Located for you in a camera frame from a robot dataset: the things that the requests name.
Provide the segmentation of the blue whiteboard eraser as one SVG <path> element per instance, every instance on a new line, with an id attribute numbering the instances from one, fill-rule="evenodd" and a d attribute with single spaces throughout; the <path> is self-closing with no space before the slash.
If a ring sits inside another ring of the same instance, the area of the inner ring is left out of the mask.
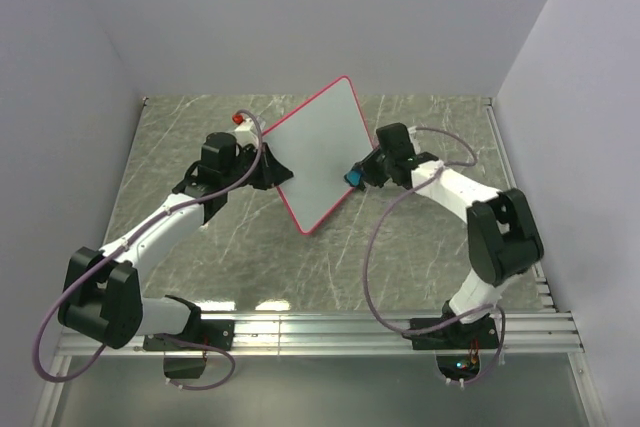
<path id="1" fill-rule="evenodd" d="M 344 175 L 344 180 L 352 188 L 361 187 L 361 173 L 356 170 L 350 170 Z"/>

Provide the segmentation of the pink framed whiteboard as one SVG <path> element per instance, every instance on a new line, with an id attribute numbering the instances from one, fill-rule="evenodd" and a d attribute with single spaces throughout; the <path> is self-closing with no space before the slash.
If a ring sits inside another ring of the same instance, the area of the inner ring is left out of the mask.
<path id="1" fill-rule="evenodd" d="M 267 128 L 264 140 L 293 173 L 278 192 L 300 233 L 312 233 L 353 188 L 344 180 L 373 150 L 352 81 L 341 76 Z"/>

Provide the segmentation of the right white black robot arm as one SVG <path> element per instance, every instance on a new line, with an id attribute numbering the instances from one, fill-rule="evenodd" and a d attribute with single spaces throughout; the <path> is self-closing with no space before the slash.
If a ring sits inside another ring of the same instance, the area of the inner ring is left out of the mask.
<path id="1" fill-rule="evenodd" d="M 499 190 L 460 173 L 478 162 L 444 161 L 429 152 L 418 152 L 415 135 L 420 127 L 393 123 L 376 132 L 377 144 L 345 174 L 345 182 L 358 190 L 383 187 L 387 182 L 403 193 L 384 211 L 391 211 L 410 196 L 421 196 L 461 219 L 467 231 L 470 272 L 461 287 L 445 303 L 441 319 L 433 326 L 403 329 L 386 321 L 369 288 L 369 269 L 362 269 L 362 286 L 369 311 L 382 326 L 405 338 L 441 332 L 455 347 L 466 345 L 481 330 L 506 288 L 523 276 L 544 255 L 544 246 L 526 195 L 517 188 Z"/>

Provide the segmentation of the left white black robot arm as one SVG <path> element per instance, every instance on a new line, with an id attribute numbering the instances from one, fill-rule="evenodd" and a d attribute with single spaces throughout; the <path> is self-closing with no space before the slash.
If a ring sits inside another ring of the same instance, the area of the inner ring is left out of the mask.
<path id="1" fill-rule="evenodd" d="M 226 205 L 230 191 L 269 190 L 293 176 L 261 140 L 241 144 L 232 133 L 210 134 L 199 160 L 154 213 L 123 238 L 72 255 L 59 323 L 114 349 L 137 335 L 167 336 L 180 349 L 202 343 L 200 307 L 171 295 L 144 298 L 143 278 L 177 243 L 207 224 Z"/>

